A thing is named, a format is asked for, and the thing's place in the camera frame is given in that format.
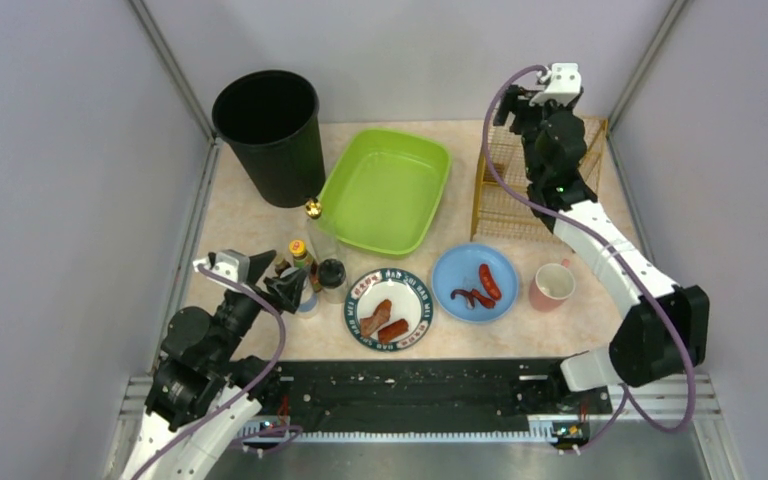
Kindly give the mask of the yellow cap sauce bottle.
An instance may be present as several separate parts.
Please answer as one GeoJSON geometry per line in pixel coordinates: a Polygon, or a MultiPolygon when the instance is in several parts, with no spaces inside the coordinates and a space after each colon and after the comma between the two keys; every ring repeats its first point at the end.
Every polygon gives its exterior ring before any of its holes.
{"type": "Polygon", "coordinates": [[[292,256],[293,265],[296,268],[305,270],[313,290],[320,292],[322,286],[317,277],[318,262],[308,249],[307,244],[301,239],[295,239],[289,243],[288,250],[292,256]]]}

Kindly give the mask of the clear glass bottle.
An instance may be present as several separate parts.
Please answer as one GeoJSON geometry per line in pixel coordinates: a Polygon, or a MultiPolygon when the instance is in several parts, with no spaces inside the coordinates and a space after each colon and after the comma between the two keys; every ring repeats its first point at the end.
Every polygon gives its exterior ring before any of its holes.
{"type": "Polygon", "coordinates": [[[319,262],[339,259],[341,251],[335,227],[329,216],[324,213],[319,199],[308,198],[304,207],[307,215],[307,234],[316,259],[319,262]]]}

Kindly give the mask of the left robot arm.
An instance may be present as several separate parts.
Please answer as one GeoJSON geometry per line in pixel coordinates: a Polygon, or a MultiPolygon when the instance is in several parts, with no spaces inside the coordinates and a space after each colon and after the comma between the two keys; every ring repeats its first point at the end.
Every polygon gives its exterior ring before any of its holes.
{"type": "Polygon", "coordinates": [[[203,479],[221,455],[242,447],[239,430],[276,393],[287,340],[284,314],[301,304],[306,270],[267,271],[277,253],[210,252],[193,270],[224,289],[216,311],[184,307],[167,324],[142,407],[140,428],[121,479],[203,479]],[[268,360],[233,357],[262,313],[273,316],[278,344],[268,360]]]}

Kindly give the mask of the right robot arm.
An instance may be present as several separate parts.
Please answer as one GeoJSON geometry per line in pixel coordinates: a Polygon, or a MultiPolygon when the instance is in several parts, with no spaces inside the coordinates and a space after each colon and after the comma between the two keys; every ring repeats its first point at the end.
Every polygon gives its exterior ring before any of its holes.
{"type": "Polygon", "coordinates": [[[708,295],[699,286],[680,286],[618,230],[579,172],[587,146],[575,101],[540,95],[509,84],[492,100],[483,129],[513,124],[528,185],[519,193],[499,174],[494,178],[585,262],[622,317],[607,345],[561,360],[550,385],[568,396],[609,385],[641,387],[683,373],[695,395],[694,369],[707,346],[708,295]]]}

